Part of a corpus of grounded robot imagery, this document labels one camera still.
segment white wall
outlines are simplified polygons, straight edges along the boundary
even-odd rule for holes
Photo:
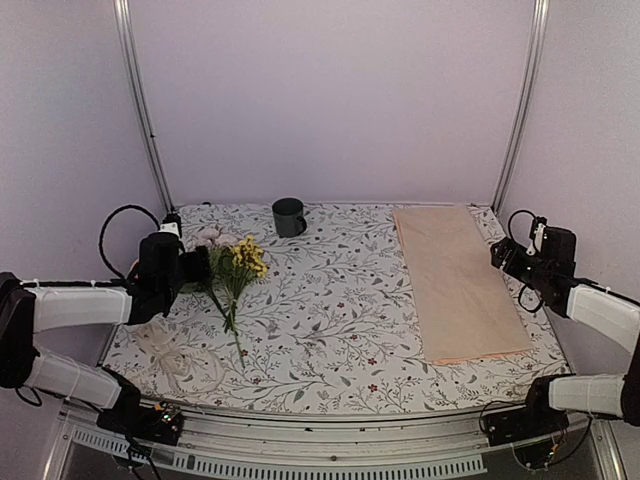
[[[104,218],[160,212],[129,95],[112,2],[0,3],[0,270],[22,278],[110,278],[97,252]],[[152,230],[133,214],[107,248],[127,268]],[[104,329],[38,340],[95,360]],[[34,410],[0,391],[0,478],[32,480],[59,402]]]
[[[529,208],[572,229],[577,275],[640,299],[640,3],[551,2],[549,15],[502,217]],[[553,323],[578,372],[628,368],[629,355],[613,342],[566,320]],[[624,439],[627,473],[639,478],[638,432]]]
[[[176,202],[489,203],[533,3],[131,2]]]

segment mug handle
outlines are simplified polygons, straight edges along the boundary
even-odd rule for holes
[[[300,233],[298,233],[298,235],[300,235],[301,233],[306,232],[306,230],[307,230],[307,221],[304,219],[304,217],[298,217],[298,221],[302,224],[302,230],[300,230]]]

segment peach cloth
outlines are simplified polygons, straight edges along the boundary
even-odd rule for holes
[[[532,348],[466,207],[399,209],[394,219],[428,362],[446,364]]]

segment floral pattern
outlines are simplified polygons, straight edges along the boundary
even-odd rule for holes
[[[180,210],[185,243],[211,227],[265,249],[266,279],[241,298],[240,365],[204,294],[171,314],[120,327],[105,363],[143,394],[193,404],[289,413],[403,413],[520,400],[531,381],[568,371],[544,314],[519,306],[533,349],[495,359],[426,363],[394,205],[311,205],[307,232],[279,238],[264,205]],[[487,244],[504,236],[490,209],[469,207]],[[505,278],[512,296],[520,284]],[[534,305],[537,299],[525,295]]]

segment black mug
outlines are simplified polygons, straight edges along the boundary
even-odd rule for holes
[[[304,205],[297,198],[281,198],[271,207],[276,232],[281,237],[297,237],[307,229]]]

